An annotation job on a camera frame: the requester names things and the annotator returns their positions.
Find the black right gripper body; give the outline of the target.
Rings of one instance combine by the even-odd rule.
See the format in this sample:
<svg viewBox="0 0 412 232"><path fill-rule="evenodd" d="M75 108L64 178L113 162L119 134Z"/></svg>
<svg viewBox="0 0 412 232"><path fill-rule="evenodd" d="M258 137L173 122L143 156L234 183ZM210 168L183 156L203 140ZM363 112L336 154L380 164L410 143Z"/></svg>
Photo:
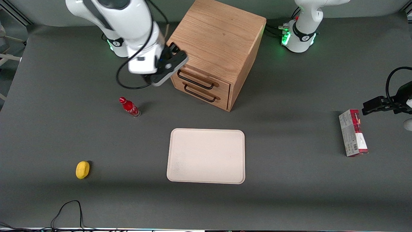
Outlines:
<svg viewBox="0 0 412 232"><path fill-rule="evenodd" d="M161 74L163 74L164 72L166 72L168 70L171 71L172 73L176 73L177 70L178 70L178 69L176 69L176 66L174 65L174 63L171 61L171 59L174 56L169 56L169 54L167 53L168 52L167 48L168 48L168 46L164 46L164 48L161 52L161 55L158 59L156 75L161 75ZM171 68L167 69L166 68L167 64L171 64Z"/></svg>

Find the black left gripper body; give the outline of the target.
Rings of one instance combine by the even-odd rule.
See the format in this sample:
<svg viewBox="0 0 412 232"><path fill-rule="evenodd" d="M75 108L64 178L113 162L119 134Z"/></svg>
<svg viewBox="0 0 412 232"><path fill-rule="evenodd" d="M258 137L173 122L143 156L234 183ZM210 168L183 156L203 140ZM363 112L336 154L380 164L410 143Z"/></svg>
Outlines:
<svg viewBox="0 0 412 232"><path fill-rule="evenodd" d="M412 114L411 109L411 95L412 95L412 81L402 85L394 96L389 94L389 83L388 81L388 101L390 102L390 110L394 114L406 113Z"/></svg>

